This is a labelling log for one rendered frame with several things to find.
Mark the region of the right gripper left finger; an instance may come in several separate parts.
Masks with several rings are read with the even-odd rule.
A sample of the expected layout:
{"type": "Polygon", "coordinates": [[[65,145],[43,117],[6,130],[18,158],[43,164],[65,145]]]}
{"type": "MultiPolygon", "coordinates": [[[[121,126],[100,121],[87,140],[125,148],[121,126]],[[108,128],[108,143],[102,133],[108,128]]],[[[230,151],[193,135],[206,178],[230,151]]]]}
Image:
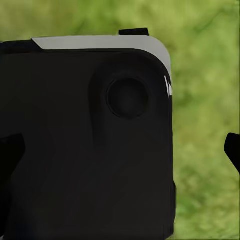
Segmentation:
{"type": "Polygon", "coordinates": [[[0,193],[26,152],[22,133],[0,138],[0,193]]]}

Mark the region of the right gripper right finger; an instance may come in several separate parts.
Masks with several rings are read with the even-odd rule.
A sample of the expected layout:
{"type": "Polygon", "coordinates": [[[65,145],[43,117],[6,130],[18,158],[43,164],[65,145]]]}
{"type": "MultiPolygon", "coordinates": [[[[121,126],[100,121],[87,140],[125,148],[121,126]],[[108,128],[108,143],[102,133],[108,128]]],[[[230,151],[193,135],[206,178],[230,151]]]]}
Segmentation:
{"type": "Polygon", "coordinates": [[[224,151],[240,173],[240,135],[229,133],[227,135],[224,151]]]}

